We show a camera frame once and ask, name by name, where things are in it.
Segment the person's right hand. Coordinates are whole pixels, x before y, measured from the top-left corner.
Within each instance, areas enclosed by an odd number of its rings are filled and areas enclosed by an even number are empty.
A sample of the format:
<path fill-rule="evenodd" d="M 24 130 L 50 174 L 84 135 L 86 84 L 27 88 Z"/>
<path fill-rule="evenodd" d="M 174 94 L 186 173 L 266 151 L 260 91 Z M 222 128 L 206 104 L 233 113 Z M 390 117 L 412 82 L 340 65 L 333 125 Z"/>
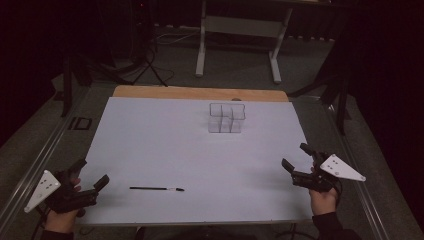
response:
<path fill-rule="evenodd" d="M 335 212 L 337 209 L 338 193 L 332 188 L 328 192 L 310 190 L 311 210 L 314 216 Z"/>

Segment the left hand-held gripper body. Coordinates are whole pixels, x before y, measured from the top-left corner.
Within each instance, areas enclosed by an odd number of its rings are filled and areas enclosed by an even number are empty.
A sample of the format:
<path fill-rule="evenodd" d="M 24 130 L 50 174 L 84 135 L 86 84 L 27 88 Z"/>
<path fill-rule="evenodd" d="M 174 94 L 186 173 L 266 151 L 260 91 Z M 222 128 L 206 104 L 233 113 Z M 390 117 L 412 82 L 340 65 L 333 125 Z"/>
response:
<path fill-rule="evenodd" d="M 99 185 L 95 184 L 92 189 L 77 192 L 73 180 L 78 177 L 78 170 L 66 170 L 55 174 L 45 170 L 24 207 L 24 212 L 29 213 L 41 203 L 45 203 L 56 213 L 67 213 L 95 205 Z"/>

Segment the black pen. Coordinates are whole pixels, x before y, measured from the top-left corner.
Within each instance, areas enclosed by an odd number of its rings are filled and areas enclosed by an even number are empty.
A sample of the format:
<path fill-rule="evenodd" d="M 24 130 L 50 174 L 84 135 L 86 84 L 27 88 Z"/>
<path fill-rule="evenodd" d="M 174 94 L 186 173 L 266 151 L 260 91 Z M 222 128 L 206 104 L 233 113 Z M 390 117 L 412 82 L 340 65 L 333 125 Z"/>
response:
<path fill-rule="evenodd" d="M 131 190 L 154 190 L 154 191 L 176 191 L 176 192 L 184 192 L 183 188 L 167 188 L 167 187 L 139 187 L 139 186 L 130 186 Z"/>

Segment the metal floor rail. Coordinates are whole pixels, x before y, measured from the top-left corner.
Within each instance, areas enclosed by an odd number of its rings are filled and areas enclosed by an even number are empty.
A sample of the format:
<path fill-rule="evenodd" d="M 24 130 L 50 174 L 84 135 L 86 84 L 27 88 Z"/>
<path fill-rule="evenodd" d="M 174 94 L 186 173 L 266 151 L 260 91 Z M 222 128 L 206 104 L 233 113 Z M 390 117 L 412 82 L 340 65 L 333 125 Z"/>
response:
<path fill-rule="evenodd" d="M 49 100 L 0 148 L 0 238 L 23 211 L 33 182 L 49 162 L 88 92 L 87 87 L 74 92 L 71 108 L 64 117 L 61 103 Z"/>
<path fill-rule="evenodd" d="M 338 154 L 367 178 L 365 182 L 346 181 L 342 209 L 349 216 L 343 215 L 343 218 L 364 240 L 392 240 L 379 205 L 384 190 L 378 187 L 378 181 L 388 172 L 387 164 L 369 129 L 361 123 L 360 114 L 348 110 L 348 117 L 342 117 L 344 133 L 341 133 L 336 124 L 337 107 L 337 104 L 323 105 Z"/>

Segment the person's left hand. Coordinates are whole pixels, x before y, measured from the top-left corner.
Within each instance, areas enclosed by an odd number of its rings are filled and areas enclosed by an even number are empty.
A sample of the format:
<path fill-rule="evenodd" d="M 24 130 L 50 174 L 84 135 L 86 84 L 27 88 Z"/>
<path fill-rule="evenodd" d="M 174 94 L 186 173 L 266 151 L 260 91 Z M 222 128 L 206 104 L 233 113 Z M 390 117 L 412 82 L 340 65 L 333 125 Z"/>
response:
<path fill-rule="evenodd" d="M 56 213 L 50 210 L 45 222 L 45 230 L 63 234 L 70 234 L 74 230 L 78 210 L 66 213 Z"/>

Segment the white metal desk frame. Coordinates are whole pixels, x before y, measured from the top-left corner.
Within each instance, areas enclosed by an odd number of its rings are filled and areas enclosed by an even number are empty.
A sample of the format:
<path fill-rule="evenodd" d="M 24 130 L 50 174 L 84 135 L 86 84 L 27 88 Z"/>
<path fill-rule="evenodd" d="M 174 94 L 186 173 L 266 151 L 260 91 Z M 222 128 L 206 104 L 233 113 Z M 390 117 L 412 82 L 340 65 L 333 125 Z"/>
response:
<path fill-rule="evenodd" d="M 206 10 L 207 0 L 202 0 L 200 19 L 200 45 L 195 69 L 196 77 L 202 77 L 204 75 L 206 33 L 213 32 L 274 38 L 276 40 L 276 44 L 274 49 L 268 53 L 268 58 L 273 81 L 276 84 L 280 84 L 282 82 L 278 64 L 278 54 L 293 12 L 292 8 L 288 8 L 285 11 L 284 18 L 281 22 L 214 16 L 208 15 Z"/>

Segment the small black floor frame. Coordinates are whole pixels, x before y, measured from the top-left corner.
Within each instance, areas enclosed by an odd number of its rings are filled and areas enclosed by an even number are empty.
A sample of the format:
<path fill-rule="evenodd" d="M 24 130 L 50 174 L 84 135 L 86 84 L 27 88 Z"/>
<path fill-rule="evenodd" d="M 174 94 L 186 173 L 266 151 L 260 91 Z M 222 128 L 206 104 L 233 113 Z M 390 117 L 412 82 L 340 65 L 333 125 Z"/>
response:
<path fill-rule="evenodd" d="M 89 130 L 92 125 L 91 118 L 73 117 L 68 129 L 69 130 Z"/>

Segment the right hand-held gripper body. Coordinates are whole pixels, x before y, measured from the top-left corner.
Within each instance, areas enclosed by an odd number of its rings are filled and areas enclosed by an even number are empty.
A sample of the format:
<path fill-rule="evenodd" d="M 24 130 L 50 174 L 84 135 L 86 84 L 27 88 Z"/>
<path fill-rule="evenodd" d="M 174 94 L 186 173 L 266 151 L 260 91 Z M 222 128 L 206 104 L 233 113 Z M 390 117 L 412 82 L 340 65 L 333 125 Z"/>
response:
<path fill-rule="evenodd" d="M 366 177 L 345 163 L 335 154 L 313 153 L 313 171 L 303 173 L 291 170 L 292 183 L 295 186 L 304 187 L 317 192 L 329 192 L 335 189 L 340 192 L 336 186 L 341 179 L 365 182 Z"/>

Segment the black tripod stand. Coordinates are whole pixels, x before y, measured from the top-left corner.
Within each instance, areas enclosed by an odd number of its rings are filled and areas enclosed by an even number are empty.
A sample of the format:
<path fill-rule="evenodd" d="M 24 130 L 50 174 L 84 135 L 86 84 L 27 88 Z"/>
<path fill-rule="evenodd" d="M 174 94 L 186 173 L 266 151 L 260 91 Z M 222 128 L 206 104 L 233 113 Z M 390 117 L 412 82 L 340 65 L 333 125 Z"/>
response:
<path fill-rule="evenodd" d="M 351 69 L 347 63 L 326 61 L 311 84 L 288 93 L 287 96 L 296 98 L 321 86 L 326 86 L 319 100 L 322 104 L 330 106 L 335 99 L 338 99 L 335 123 L 339 132 L 344 135 L 344 119 L 350 78 Z"/>
<path fill-rule="evenodd" d="M 137 79 L 133 81 L 127 81 L 118 76 L 118 73 L 131 71 L 141 66 L 143 63 L 147 64 L 147 67 L 139 74 L 141 76 L 147 69 L 151 69 L 155 74 L 156 78 L 161 85 L 167 87 L 166 82 L 158 75 L 157 71 L 152 65 L 152 62 L 147 58 L 137 59 L 132 65 L 124 67 L 118 70 L 109 70 L 103 67 L 100 63 L 95 60 L 82 55 L 72 54 L 66 55 L 63 60 L 63 90 L 59 92 L 59 100 L 63 102 L 62 117 L 65 117 L 71 110 L 73 105 L 72 97 L 72 78 L 75 77 L 77 82 L 81 86 L 90 86 L 92 78 L 88 69 L 91 68 L 93 71 L 98 72 L 100 75 L 106 77 L 120 85 L 134 85 Z"/>

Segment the white table mat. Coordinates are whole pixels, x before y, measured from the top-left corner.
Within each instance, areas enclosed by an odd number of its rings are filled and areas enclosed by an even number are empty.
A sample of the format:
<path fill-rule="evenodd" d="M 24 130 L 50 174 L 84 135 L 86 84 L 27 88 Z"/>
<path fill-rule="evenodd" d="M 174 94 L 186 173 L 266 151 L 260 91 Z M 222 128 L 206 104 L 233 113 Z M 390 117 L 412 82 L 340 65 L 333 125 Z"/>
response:
<path fill-rule="evenodd" d="M 110 98 L 81 172 L 86 186 L 105 174 L 110 182 L 82 224 L 308 220 L 308 192 L 281 166 L 283 158 L 300 171 L 311 166 L 293 105 L 248 102 L 245 110 L 240 133 L 210 133 L 206 100 Z"/>

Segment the clear acrylic divided organizer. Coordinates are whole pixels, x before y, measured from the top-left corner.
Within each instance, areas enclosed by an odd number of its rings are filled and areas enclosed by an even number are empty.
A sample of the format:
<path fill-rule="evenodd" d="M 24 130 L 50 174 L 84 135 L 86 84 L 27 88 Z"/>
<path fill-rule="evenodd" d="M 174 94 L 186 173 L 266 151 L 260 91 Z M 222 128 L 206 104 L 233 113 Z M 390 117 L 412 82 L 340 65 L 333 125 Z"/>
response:
<path fill-rule="evenodd" d="M 244 104 L 211 103 L 208 131 L 210 133 L 240 133 L 245 119 Z"/>

